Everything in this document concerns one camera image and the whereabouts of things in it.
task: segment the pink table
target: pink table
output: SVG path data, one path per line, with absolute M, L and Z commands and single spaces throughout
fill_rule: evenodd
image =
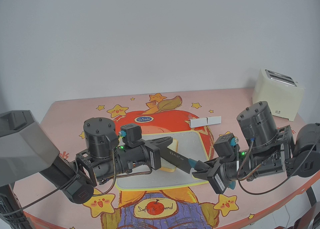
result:
M 199 132 L 209 158 L 216 157 L 213 143 L 220 134 L 233 132 L 239 138 L 242 150 L 247 143 L 241 133 L 236 116 L 252 104 L 252 89 L 221 89 L 159 93 L 152 95 L 114 96 L 90 99 L 57 101 L 52 104 L 42 127 L 69 161 L 75 154 L 86 148 L 83 136 L 83 122 L 91 117 L 114 119 L 116 130 L 121 125 L 140 123 L 143 133 L 189 131 L 188 119 L 222 116 L 222 123 L 199 127 Z M 141 123 L 140 117 L 148 116 L 148 122 Z M 297 115 L 294 122 L 275 117 L 278 127 L 288 124 L 296 138 L 305 124 Z M 286 178 L 285 173 L 244 182 L 246 189 L 258 192 L 268 190 Z M 310 178 L 293 177 L 287 183 L 262 196 L 246 194 L 237 185 L 235 190 L 227 189 L 223 195 L 216 194 L 210 184 L 201 184 L 177 189 L 153 191 L 120 191 L 116 187 L 103 200 L 92 199 L 86 205 L 69 202 L 58 191 L 45 200 L 28 208 L 26 213 L 38 228 L 242 228 L 277 210 L 295 195 L 302 194 L 315 181 L 320 173 Z M 109 188 L 110 182 L 96 187 L 96 192 Z M 35 174 L 15 185 L 15 193 L 22 206 L 52 191 L 54 186 L 41 175 Z M 165 203 L 172 209 L 149 214 L 144 207 L 154 201 Z M 222 202 L 230 201 L 223 209 Z

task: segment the toaster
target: toaster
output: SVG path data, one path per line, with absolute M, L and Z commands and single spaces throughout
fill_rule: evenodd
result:
M 267 101 L 275 116 L 293 121 L 302 101 L 304 87 L 292 77 L 260 69 L 252 94 L 252 103 Z

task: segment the black cable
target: black cable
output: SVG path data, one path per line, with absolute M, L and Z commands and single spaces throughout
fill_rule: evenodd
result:
M 76 165 L 76 171 L 74 170 L 74 168 L 72 168 L 73 171 L 75 171 L 74 177 L 71 178 L 71 179 L 70 179 L 68 182 L 66 182 L 65 184 L 63 184 L 62 186 L 58 187 L 57 189 L 53 190 L 52 192 L 50 192 L 50 193 L 46 194 L 45 196 L 43 196 L 43 197 L 35 200 L 35 201 L 32 202 L 32 203 L 29 203 L 28 205 L 26 205 L 26 206 L 24 206 L 24 207 L 22 207 L 22 208 L 20 208 L 20 209 L 18 209 L 18 210 L 12 211 L 12 212 L 10 212 L 10 213 L 5 213 L 5 214 L 1 214 L 1 213 L 0 213 L 0 214 L 3 215 L 3 216 L 9 216 L 9 215 L 12 215 L 12 214 L 14 214 L 14 213 L 23 211 L 24 209 L 26 209 L 26 208 L 28 208 L 28 207 L 30 207 L 30 206 L 38 203 L 39 201 L 42 201 L 43 199 L 47 198 L 48 196 L 54 194 L 55 192 L 57 192 L 57 191 L 65 188 L 65 187 L 67 187 L 68 185 L 72 184 L 72 183 L 76 180 L 77 173 L 78 173 L 78 170 L 79 170 L 78 163 L 77 163 L 77 159 L 75 159 L 75 165 Z
M 127 178 L 127 177 L 131 177 L 131 176 L 138 176 L 138 175 L 150 175 L 152 173 L 152 168 L 150 167 L 149 164 L 145 163 L 145 162 L 137 162 L 138 164 L 141 165 L 146 165 L 149 167 L 149 171 L 142 171 L 142 172 L 135 172 L 135 173 L 131 173 L 128 175 L 118 175 L 117 178 L 121 179 L 121 178 Z
M 243 165 L 246 163 L 247 159 L 249 158 L 253 145 L 254 145 L 254 138 L 250 139 L 249 149 L 248 149 L 247 153 L 245 154 L 243 162 L 241 163 L 240 167 L 238 168 L 238 171 L 237 171 L 237 180 L 238 181 L 244 180 L 246 178 L 246 177 L 240 178 L 240 170 L 242 169 Z
M 116 162 L 115 162 L 115 151 L 116 151 L 116 150 L 114 150 L 114 151 L 112 152 L 113 171 L 114 171 L 112 184 L 111 184 L 111 186 L 109 187 L 109 189 L 106 190 L 105 192 L 102 192 L 102 193 L 100 193 L 100 194 L 94 194 L 94 195 L 92 195 L 92 197 L 106 195 L 106 194 L 107 194 L 108 192 L 110 192 L 110 191 L 112 190 L 112 188 L 114 187 L 114 185 L 115 185 L 115 183 L 116 183 L 116 178 L 117 178 Z
M 306 157 L 303 159 L 303 161 L 300 163 L 300 165 L 295 169 L 295 171 L 290 175 L 288 176 L 285 180 L 283 180 L 280 184 L 278 184 L 276 187 L 268 190 L 268 191 L 264 191 L 264 192 L 250 192 L 250 191 L 247 191 L 243 186 L 242 184 L 240 183 L 240 181 L 238 180 L 239 182 L 239 186 L 241 187 L 241 189 L 243 191 L 245 191 L 247 194 L 250 194 L 250 195 L 264 195 L 264 194 L 267 194 L 275 189 L 277 189 L 278 187 L 282 186 L 284 183 L 286 183 L 297 171 L 298 169 L 303 165 L 303 163 L 306 161 L 306 159 L 308 158 L 309 154 L 311 153 L 311 151 L 313 150 L 313 148 L 316 146 L 317 142 L 320 140 L 320 137 L 314 142 L 313 146 L 311 147 L 310 151 L 308 152 L 308 154 L 306 155 Z

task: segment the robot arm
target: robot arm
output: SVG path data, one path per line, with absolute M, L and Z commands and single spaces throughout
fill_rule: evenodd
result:
M 110 178 L 115 180 L 114 175 L 130 174 L 132 169 L 143 164 L 150 168 L 150 172 L 161 167 L 160 150 L 154 141 L 161 143 L 167 139 L 144 141 L 141 128 L 129 124 L 121 127 L 125 144 L 118 146 L 115 124 L 107 118 L 88 119 L 83 129 L 87 148 L 69 162 L 60 157 L 59 150 L 30 111 L 0 114 L 0 214 L 12 228 L 33 228 L 11 187 L 12 183 L 32 174 L 39 172 L 57 187 L 55 191 L 62 190 L 71 202 L 82 204 L 94 195 L 97 180 L 99 183 Z
M 237 120 L 248 146 L 252 145 L 248 150 L 239 151 L 236 138 L 230 133 L 220 136 L 214 143 L 219 157 L 212 160 L 189 159 L 165 144 L 158 145 L 161 157 L 187 173 L 194 168 L 196 171 L 192 175 L 209 181 L 217 194 L 223 194 L 227 187 L 233 188 L 232 182 L 237 180 L 252 181 L 280 172 L 286 172 L 287 179 L 296 175 L 306 178 L 319 171 L 319 123 L 302 127 L 295 144 L 290 125 L 277 128 L 266 101 L 247 107 Z

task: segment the cartoon apple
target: cartoon apple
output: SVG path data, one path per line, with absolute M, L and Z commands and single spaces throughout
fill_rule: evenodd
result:
M 165 207 L 162 203 L 157 199 L 156 201 L 151 201 L 146 205 L 146 211 L 150 215 L 159 215 L 165 210 Z

